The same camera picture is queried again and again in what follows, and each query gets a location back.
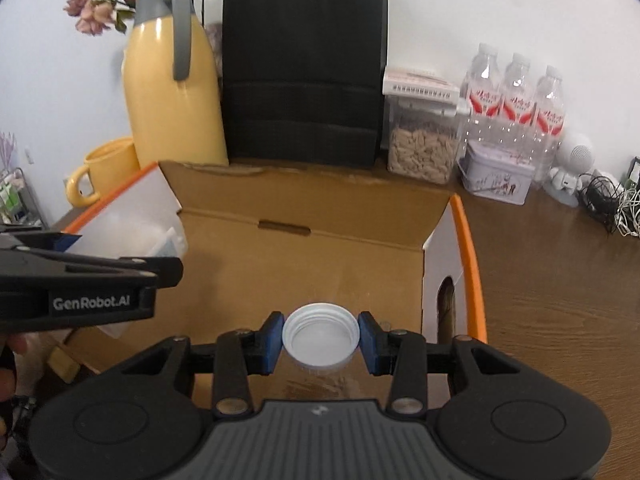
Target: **yellow mug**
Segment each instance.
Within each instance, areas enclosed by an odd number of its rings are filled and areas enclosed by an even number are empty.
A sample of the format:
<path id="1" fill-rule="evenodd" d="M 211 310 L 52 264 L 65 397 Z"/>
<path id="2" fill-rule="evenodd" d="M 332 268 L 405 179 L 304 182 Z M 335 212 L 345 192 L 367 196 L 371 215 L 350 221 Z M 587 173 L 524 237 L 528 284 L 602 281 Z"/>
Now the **yellow mug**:
<path id="1" fill-rule="evenodd" d="M 133 137 L 110 140 L 90 152 L 84 164 L 66 181 L 66 198 L 75 207 L 87 207 L 123 184 L 140 170 Z M 89 196 L 80 194 L 78 185 L 82 177 L 89 175 L 94 192 Z"/>

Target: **red and white label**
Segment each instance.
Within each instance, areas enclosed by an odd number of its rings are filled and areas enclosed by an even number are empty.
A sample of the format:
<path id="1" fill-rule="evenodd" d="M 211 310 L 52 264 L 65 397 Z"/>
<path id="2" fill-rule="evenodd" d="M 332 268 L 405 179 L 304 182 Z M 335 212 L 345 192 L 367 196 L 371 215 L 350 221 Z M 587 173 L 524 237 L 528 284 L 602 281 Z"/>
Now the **red and white label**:
<path id="1" fill-rule="evenodd" d="M 514 123 L 531 124 L 535 108 L 536 102 L 531 98 L 505 95 L 500 114 Z"/>
<path id="2" fill-rule="evenodd" d="M 475 88 L 473 83 L 469 83 L 469 103 L 473 113 L 487 117 L 495 117 L 500 112 L 500 92 Z"/>
<path id="3" fill-rule="evenodd" d="M 560 135 L 564 126 L 564 114 L 553 108 L 539 108 L 536 112 L 536 128 L 546 134 Z"/>

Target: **metal screw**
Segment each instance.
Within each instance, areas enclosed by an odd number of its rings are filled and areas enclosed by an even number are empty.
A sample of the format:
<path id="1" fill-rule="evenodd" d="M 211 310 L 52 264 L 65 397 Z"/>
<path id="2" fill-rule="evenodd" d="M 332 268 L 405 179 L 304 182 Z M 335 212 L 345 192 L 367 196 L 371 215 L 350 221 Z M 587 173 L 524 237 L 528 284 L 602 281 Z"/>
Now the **metal screw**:
<path id="1" fill-rule="evenodd" d="M 415 415 L 422 411 L 423 404 L 413 397 L 400 397 L 391 403 L 391 409 L 400 415 Z"/>
<path id="2" fill-rule="evenodd" d="M 227 397 L 218 401 L 216 409 L 223 415 L 240 415 L 249 409 L 249 405 L 244 399 Z"/>

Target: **green leaf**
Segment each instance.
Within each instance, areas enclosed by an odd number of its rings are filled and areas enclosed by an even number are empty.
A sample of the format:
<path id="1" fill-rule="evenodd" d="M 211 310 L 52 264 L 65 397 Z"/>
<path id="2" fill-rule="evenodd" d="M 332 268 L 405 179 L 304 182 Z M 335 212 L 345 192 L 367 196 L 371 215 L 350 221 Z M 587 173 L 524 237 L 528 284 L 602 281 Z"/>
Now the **green leaf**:
<path id="1" fill-rule="evenodd" d="M 133 20 L 133 18 L 136 15 L 136 11 L 135 10 L 128 10 L 128 9 L 119 9 L 118 10 L 118 15 L 123 20 Z"/>
<path id="2" fill-rule="evenodd" d="M 122 17 L 120 15 L 122 11 L 119 10 L 118 12 L 116 12 L 116 23 L 115 23 L 115 27 L 116 30 L 121 33 L 121 34 L 125 34 L 127 31 L 127 24 L 125 22 L 122 21 Z"/>

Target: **black paper bag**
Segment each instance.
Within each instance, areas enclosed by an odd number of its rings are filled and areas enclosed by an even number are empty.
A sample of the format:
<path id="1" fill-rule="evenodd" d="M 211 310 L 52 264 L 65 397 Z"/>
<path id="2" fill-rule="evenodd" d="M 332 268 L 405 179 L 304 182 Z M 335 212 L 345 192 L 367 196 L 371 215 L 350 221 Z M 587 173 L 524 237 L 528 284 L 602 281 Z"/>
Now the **black paper bag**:
<path id="1" fill-rule="evenodd" d="M 373 164 L 386 7 L 386 0 L 224 0 L 230 155 Z"/>

